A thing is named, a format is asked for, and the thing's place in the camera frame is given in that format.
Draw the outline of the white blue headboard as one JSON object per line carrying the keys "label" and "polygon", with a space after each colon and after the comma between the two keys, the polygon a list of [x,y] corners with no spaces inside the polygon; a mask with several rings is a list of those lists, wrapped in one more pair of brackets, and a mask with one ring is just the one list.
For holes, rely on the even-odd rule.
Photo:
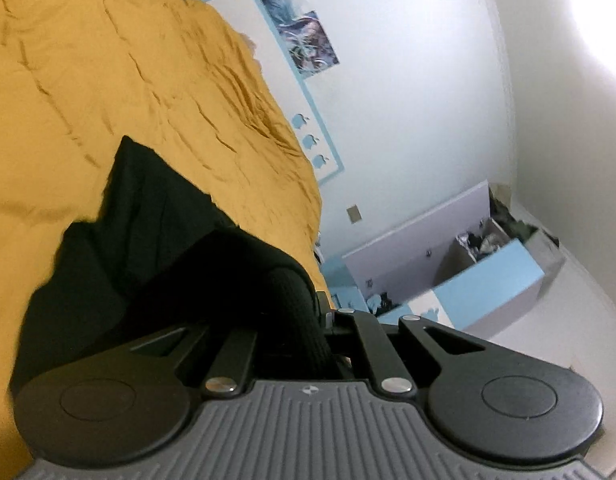
{"label": "white blue headboard", "polygon": [[236,32],[242,32],[256,44],[263,78],[293,127],[317,183],[329,182],[343,172],[344,165],[325,122],[261,0],[203,1],[213,6]]}

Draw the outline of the wall socket plate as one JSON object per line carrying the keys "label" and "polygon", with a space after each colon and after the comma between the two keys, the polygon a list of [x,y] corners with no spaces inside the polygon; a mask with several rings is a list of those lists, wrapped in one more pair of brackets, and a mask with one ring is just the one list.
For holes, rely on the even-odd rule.
{"label": "wall socket plate", "polygon": [[348,208],[347,214],[351,223],[357,223],[362,220],[361,212],[357,205],[353,205]]}

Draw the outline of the blue white nightstand cabinet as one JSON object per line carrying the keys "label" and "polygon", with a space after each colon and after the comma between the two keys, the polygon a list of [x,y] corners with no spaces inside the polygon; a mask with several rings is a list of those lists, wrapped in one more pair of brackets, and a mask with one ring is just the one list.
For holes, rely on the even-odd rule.
{"label": "blue white nightstand cabinet", "polygon": [[338,309],[489,339],[535,307],[564,262],[556,237],[512,216],[483,182],[321,270]]}

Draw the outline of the yellow bed sheet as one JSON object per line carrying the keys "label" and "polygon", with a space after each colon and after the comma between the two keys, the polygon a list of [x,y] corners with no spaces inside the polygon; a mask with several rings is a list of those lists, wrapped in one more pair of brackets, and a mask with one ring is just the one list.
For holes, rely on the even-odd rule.
{"label": "yellow bed sheet", "polygon": [[0,479],[30,464],[7,386],[62,234],[91,220],[124,136],[314,286],[321,196],[242,35],[198,0],[0,0]]}

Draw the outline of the black garment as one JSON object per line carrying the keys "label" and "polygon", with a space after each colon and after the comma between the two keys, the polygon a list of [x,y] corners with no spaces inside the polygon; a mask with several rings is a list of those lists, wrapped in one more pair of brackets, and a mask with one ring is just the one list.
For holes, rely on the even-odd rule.
{"label": "black garment", "polygon": [[119,145],[93,222],[65,231],[31,296],[11,392],[53,368],[169,328],[254,333],[253,375],[339,371],[306,270],[236,223],[153,150]]}

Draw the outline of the anime poster strip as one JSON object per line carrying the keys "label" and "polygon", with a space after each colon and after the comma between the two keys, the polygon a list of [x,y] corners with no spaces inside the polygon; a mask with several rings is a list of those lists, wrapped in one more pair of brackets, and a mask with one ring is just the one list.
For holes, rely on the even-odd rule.
{"label": "anime poster strip", "polygon": [[261,0],[302,78],[337,65],[331,40],[308,0]]}

